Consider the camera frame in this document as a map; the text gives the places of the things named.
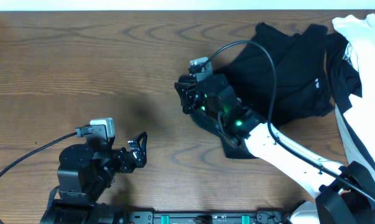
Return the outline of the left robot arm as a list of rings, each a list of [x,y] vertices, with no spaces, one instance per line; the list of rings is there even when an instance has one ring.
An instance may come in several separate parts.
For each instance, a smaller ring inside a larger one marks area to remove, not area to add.
[[[121,208],[98,203],[110,188],[117,173],[132,173],[147,162],[147,133],[128,141],[125,148],[113,150],[114,138],[107,134],[83,134],[84,144],[74,144],[59,155],[59,186],[50,193],[41,223],[129,223],[129,215]]]

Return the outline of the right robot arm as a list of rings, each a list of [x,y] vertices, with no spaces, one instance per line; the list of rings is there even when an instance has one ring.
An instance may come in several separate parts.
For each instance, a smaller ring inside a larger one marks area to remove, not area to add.
[[[375,181],[363,165],[343,166],[289,139],[242,105],[224,75],[184,77],[174,87],[185,114],[200,117],[233,151],[272,164],[314,198],[287,222],[375,223]]]

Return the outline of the black logo t-shirt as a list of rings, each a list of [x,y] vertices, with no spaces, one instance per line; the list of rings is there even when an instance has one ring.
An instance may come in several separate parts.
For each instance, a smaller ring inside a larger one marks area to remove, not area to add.
[[[271,118],[275,127],[325,116],[333,109],[323,68],[327,32],[327,27],[311,24],[302,34],[287,35],[261,22],[253,44],[215,74],[225,75],[243,105],[263,117],[276,87]]]

